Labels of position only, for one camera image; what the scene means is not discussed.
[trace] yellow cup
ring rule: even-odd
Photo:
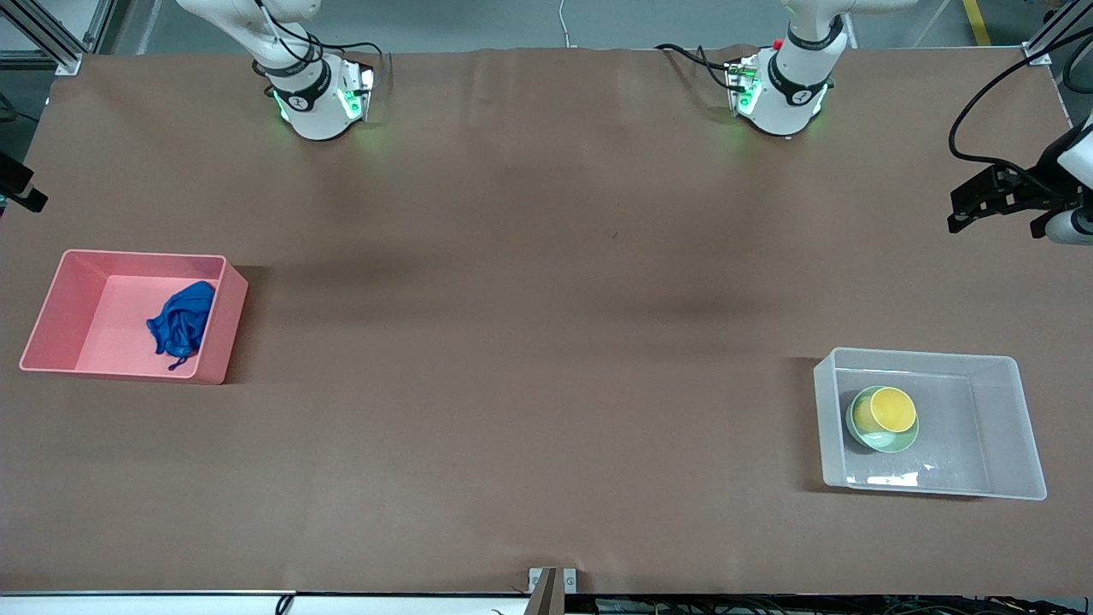
[[[854,425],[866,434],[902,434],[915,425],[916,418],[918,413],[910,395],[894,387],[880,387],[860,397],[854,406]]]

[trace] transparent container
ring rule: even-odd
[[[813,377],[827,485],[1021,500],[1047,497],[1013,359],[836,348]],[[847,433],[845,413],[869,387],[895,387],[915,401],[919,435],[906,451],[873,451]]]

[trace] pink plastic bin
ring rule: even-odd
[[[204,280],[216,288],[198,354],[175,371],[177,359],[155,354],[145,322],[171,295]],[[220,385],[232,357],[247,280],[223,256],[70,249],[19,367],[103,380]]]

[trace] brown paper surface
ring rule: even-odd
[[[945,229],[1020,57],[848,52],[786,140],[660,52],[397,56],[325,143],[248,57],[86,58],[0,234],[0,588],[1088,593],[1093,251]],[[1023,70],[962,144],[1066,128]],[[227,256],[227,385],[21,374],[72,247]],[[824,487],[835,346],[1014,357],[1047,500]]]

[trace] blue towel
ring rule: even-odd
[[[214,293],[209,282],[190,284],[167,299],[158,317],[148,321],[148,330],[155,339],[155,354],[178,357],[168,370],[174,371],[201,347]]]

